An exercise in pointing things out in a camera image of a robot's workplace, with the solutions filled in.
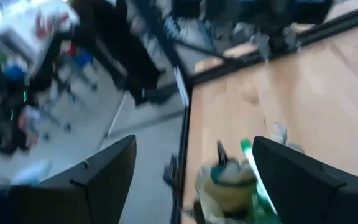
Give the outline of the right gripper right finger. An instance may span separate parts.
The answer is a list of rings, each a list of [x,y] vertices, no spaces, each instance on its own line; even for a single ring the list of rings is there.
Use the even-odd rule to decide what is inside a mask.
[[[283,224],[358,224],[358,176],[262,136],[252,155]]]

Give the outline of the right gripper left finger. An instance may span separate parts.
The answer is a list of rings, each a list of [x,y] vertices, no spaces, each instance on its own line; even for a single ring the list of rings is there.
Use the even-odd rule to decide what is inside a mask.
[[[0,185],[0,224],[118,224],[136,154],[128,135],[39,184]]]

